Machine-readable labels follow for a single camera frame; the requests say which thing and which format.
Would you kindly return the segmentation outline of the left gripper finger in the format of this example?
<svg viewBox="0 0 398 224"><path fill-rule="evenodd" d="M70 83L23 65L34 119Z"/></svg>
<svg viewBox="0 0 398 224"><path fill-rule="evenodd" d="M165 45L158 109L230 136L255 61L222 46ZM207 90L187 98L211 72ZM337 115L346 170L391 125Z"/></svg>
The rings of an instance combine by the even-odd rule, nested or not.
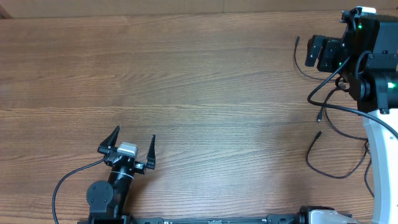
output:
<svg viewBox="0 0 398 224"><path fill-rule="evenodd" d="M116 126L114 131L99 145L100 148L111 149L115 147L119 131L120 126Z"/></svg>
<svg viewBox="0 0 398 224"><path fill-rule="evenodd" d="M155 134L152 135L150 147L147 153L146 168L152 170L155 169Z"/></svg>

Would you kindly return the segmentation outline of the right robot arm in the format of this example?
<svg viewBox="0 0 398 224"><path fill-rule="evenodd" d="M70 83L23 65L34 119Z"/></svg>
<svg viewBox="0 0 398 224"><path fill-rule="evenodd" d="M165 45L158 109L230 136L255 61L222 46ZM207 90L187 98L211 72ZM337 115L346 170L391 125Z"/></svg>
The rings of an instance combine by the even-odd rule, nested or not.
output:
<svg viewBox="0 0 398 224"><path fill-rule="evenodd" d="M307 44L305 64L349 84L355 109L307 101L363 117L374 177L373 223L397 223L397 18L357 7L343 11L342 38L314 35Z"/></svg>

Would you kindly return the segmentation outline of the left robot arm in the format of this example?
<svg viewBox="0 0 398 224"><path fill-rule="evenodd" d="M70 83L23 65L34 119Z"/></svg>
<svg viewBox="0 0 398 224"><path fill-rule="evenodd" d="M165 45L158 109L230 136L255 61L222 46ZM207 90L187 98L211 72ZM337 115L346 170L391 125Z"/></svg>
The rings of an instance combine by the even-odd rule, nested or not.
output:
<svg viewBox="0 0 398 224"><path fill-rule="evenodd" d="M124 212L135 174L144 175L155 169L155 135L152 136L146 161L137 161L137 146L122 142L116 146L120 127L100 143L98 152L103 163L111 168L108 180L92 183L86 191L90 212L86 223L135 223L133 216Z"/></svg>

